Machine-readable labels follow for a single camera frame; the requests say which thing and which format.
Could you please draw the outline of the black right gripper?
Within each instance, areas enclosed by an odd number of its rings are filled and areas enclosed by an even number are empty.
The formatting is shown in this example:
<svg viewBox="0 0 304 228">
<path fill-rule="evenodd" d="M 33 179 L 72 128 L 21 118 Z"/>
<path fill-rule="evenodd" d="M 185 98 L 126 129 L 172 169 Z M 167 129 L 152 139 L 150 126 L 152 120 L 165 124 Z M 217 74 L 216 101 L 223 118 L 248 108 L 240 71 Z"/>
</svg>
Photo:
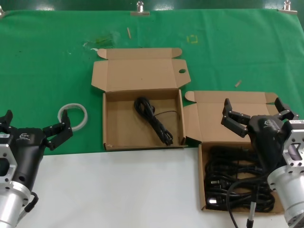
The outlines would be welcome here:
<svg viewBox="0 0 304 228">
<path fill-rule="evenodd" d="M 232 110 L 230 100 L 225 99 L 221 124 L 244 138 L 247 134 L 251 145 L 257 153 L 262 165 L 262 177 L 268 177 L 276 169 L 285 166 L 287 174 L 293 174 L 283 158 L 284 144 L 287 133 L 283 129 L 285 120 L 298 120 L 299 115 L 277 97 L 275 107 L 278 111 L 275 115 L 254 115 L 250 118 L 247 114 Z"/>
</svg>

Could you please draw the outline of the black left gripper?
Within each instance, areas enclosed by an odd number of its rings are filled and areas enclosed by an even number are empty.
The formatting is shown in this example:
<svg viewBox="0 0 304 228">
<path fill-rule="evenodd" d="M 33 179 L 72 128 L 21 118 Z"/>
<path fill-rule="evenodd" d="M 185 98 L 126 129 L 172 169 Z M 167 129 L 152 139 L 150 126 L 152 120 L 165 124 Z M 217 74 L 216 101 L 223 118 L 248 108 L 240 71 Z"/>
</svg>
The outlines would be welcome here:
<svg viewBox="0 0 304 228">
<path fill-rule="evenodd" d="M 70 119 L 64 110 L 60 123 L 43 129 L 17 129 L 10 125 L 12 118 L 11 110 L 0 118 L 0 143 L 9 145 L 17 162 L 11 180 L 32 191 L 45 148 L 53 151 L 73 136 Z"/>
</svg>

